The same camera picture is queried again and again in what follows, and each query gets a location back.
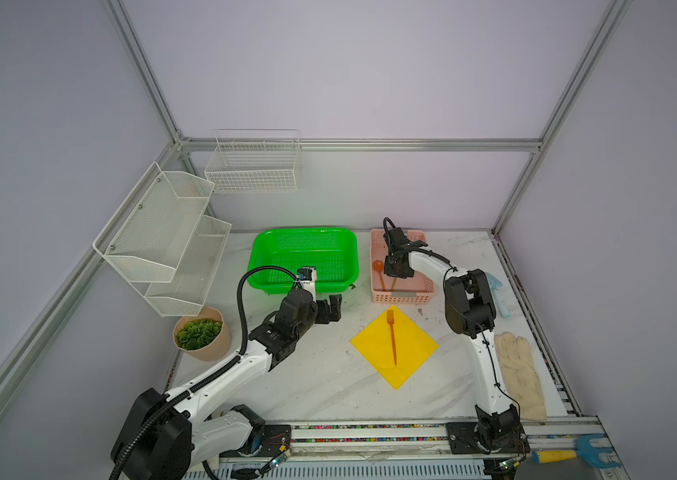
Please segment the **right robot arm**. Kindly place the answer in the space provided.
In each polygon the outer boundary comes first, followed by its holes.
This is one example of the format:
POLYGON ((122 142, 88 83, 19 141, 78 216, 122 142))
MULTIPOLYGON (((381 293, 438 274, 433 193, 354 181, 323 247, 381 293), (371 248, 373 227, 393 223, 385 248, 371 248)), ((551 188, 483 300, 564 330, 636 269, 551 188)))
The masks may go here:
POLYGON ((459 268, 426 242, 410 240, 388 217, 382 220, 382 229, 387 247, 384 274, 407 279, 420 273, 436 282, 444 297, 445 321, 465 341, 477 387, 472 444, 490 454, 522 440, 521 406, 508 394, 497 358, 497 312, 487 274, 459 268))

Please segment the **yellow paper napkin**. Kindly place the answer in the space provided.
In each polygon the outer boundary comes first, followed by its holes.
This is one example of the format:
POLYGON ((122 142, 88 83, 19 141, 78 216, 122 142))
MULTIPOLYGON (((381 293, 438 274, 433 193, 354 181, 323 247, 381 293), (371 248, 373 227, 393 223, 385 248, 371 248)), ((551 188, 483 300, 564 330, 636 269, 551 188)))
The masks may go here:
POLYGON ((395 390, 438 350, 438 344, 395 305, 364 327, 350 343, 395 390))

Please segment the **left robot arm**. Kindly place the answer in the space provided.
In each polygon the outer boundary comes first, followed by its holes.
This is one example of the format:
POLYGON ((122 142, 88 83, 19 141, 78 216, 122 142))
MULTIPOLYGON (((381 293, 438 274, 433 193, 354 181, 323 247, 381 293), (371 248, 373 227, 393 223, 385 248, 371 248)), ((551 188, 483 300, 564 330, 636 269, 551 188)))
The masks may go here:
POLYGON ((312 326, 338 322, 341 308, 340 294, 317 300, 306 289, 294 289, 246 336, 246 351, 168 392, 144 391, 112 447, 110 478, 180 479, 196 464, 256 442, 266 422, 248 406, 212 414, 284 362, 312 326))

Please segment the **orange plastic spoon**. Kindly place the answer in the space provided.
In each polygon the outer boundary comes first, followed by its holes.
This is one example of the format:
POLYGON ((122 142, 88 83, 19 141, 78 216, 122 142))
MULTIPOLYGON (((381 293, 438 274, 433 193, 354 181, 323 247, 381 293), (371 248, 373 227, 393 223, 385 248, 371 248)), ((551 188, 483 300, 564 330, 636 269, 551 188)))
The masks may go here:
POLYGON ((372 262, 372 270, 376 273, 378 280, 379 280, 379 285, 380 285, 380 290, 385 291, 385 282, 384 282, 384 263, 381 260, 374 260, 372 262))

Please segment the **orange plastic fork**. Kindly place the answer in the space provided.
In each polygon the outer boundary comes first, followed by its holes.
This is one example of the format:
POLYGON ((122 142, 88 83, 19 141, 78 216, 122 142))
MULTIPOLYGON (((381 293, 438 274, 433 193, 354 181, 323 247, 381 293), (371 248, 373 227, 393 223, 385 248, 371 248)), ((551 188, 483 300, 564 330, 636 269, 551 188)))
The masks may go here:
POLYGON ((395 317, 394 317, 394 311, 392 309, 386 310, 386 322, 387 322, 387 325, 388 325, 388 328, 389 328, 389 336, 390 336, 390 345, 391 345, 393 364, 395 366, 398 366, 396 339, 395 339, 395 330, 394 330, 395 317))

